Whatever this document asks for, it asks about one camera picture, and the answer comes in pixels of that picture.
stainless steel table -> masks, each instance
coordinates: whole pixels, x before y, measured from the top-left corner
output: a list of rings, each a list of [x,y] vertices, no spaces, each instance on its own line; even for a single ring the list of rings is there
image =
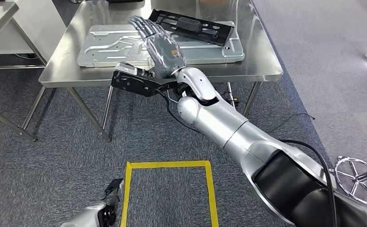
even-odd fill
[[[246,57],[232,64],[194,65],[202,70],[211,82],[255,82],[248,97],[244,115],[264,81],[277,81],[282,67],[272,48],[260,19],[250,0],[145,0],[143,2],[113,3],[84,1],[80,4],[64,36],[44,69],[39,81],[45,87],[65,87],[88,115],[105,140],[105,122],[112,88],[110,87],[102,125],[73,87],[109,87],[113,68],[81,68],[76,59],[93,25],[126,24],[127,18],[141,15],[147,18],[152,9],[172,11],[211,21],[233,21],[236,24]]]
[[[32,43],[32,41],[27,37],[27,35],[24,33],[22,28],[18,25],[18,23],[12,18],[14,14],[19,10],[19,7],[14,2],[0,2],[0,30],[7,24],[12,23],[12,25],[15,27],[15,29],[19,32],[21,37],[24,39],[26,44],[32,49],[32,51],[37,55],[37,57],[42,61],[44,64],[43,66],[36,66],[36,65],[23,65],[23,66],[0,66],[0,69],[31,69],[31,68],[44,68],[47,64],[47,61],[42,57],[38,49],[35,47],[35,45]],[[42,87],[42,89],[39,92],[39,95],[37,96],[36,100],[33,103],[32,108],[30,109],[25,122],[21,127],[13,123],[12,121],[8,120],[6,117],[0,114],[0,121],[20,133],[21,135],[25,136],[26,138],[30,139],[31,141],[35,140],[35,137],[33,137],[31,134],[26,132],[26,128],[28,124],[30,123],[30,120],[32,119],[33,113],[36,110],[37,105],[39,104],[40,99],[43,96],[45,87]]]

yellow floor marking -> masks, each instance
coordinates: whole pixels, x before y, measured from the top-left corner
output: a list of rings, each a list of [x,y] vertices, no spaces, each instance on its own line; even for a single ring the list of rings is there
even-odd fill
[[[121,217],[121,227],[126,227],[128,217],[128,203],[130,179],[132,177],[132,169],[149,169],[149,168],[178,168],[178,167],[204,167],[205,178],[207,180],[208,202],[210,204],[211,227],[218,227],[217,204],[215,202],[215,192],[213,183],[213,173],[211,171],[210,161],[181,161],[181,162],[137,162],[126,163],[125,170],[125,190],[123,196],[123,208]]]

wire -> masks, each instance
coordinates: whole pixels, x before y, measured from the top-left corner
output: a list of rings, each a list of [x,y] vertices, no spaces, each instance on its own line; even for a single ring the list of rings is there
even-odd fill
[[[188,129],[190,129],[190,130],[192,130],[192,131],[195,131],[195,132],[197,132],[197,133],[200,133],[200,134],[202,134],[201,132],[199,132],[199,131],[197,131],[196,129],[193,129],[193,128],[190,128],[189,126],[187,126],[186,124],[184,124],[183,122],[181,122],[175,115],[173,115],[173,113],[171,112],[171,110],[170,110],[170,101],[169,101],[169,99],[167,98],[167,96],[165,96],[165,94],[163,93],[163,92],[161,92],[160,90],[158,90],[158,89],[155,89],[155,91],[158,93],[158,94],[160,94],[164,99],[165,99],[165,102],[166,102],[166,104],[167,104],[167,111],[168,111],[168,113],[177,121],[177,122],[179,122],[181,125],[183,125],[183,126],[185,126],[186,128],[188,128]]]
[[[178,102],[177,102],[177,101],[173,100],[173,99],[170,97],[170,92],[169,92],[169,90],[167,90],[167,96],[168,96],[168,99],[169,99],[169,100],[171,100],[171,101],[173,101],[174,103],[178,104]]]
[[[37,59],[37,57],[35,57],[35,58],[27,58],[27,57],[21,56],[21,55],[19,55],[17,53],[15,53],[14,55],[18,56],[19,58],[28,59],[28,60],[35,60],[35,59]]]
[[[294,116],[298,116],[298,115],[307,115],[307,116],[309,116],[309,117],[311,117],[313,120],[315,120],[316,118],[315,117],[313,117],[313,116],[311,116],[311,115],[309,115],[309,114],[307,114],[307,113],[297,113],[297,114],[294,114],[294,115],[292,115],[292,116],[290,116],[290,117],[288,117],[285,121],[283,121],[282,123],[280,123],[278,126],[276,126],[275,128],[273,128],[272,130],[270,130],[268,133],[271,133],[271,132],[273,132],[273,131],[275,131],[275,130],[277,130],[278,128],[280,128],[280,127],[282,127],[284,124],[286,124],[292,117],[294,117]]]
[[[224,92],[224,93],[222,93],[222,94],[220,94],[220,95],[221,95],[221,96],[223,96],[223,95],[225,95],[225,94],[232,94],[232,92],[227,91],[227,92]]]
[[[302,145],[306,148],[309,148],[310,150],[312,150],[318,157],[318,159],[320,159],[321,165],[324,169],[324,174],[326,177],[326,185],[327,185],[327,189],[328,189],[328,195],[329,195],[329,203],[331,205],[331,212],[332,212],[332,227],[336,227],[337,226],[337,217],[336,217],[336,205],[335,205],[335,195],[333,194],[333,186],[332,186],[332,181],[331,181],[331,177],[329,174],[329,169],[328,169],[328,165],[326,164],[324,158],[321,156],[321,154],[311,145],[306,144],[304,142],[301,141],[297,141],[297,140],[279,140],[281,142],[284,143],[295,143],[295,144],[299,144]]]

silver metal plate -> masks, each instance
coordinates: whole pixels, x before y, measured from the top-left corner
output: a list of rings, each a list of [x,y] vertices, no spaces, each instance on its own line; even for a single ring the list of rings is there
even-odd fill
[[[234,26],[232,21],[219,22]],[[187,64],[219,64],[245,58],[236,28],[225,46],[171,34],[181,47]],[[79,66],[114,67],[124,61],[134,66],[154,66],[143,41],[131,25],[95,25],[89,30],[77,58]]]

black bracket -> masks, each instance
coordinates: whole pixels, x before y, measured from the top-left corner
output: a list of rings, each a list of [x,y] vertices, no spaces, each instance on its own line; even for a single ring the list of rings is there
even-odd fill
[[[167,31],[218,46],[224,46],[234,30],[233,26],[155,9],[148,19],[161,25]]]
[[[115,88],[146,97],[158,94],[157,90],[163,92],[175,88],[176,85],[175,78],[155,78],[151,72],[139,68],[137,68],[137,75],[115,70],[111,81],[111,86]]]

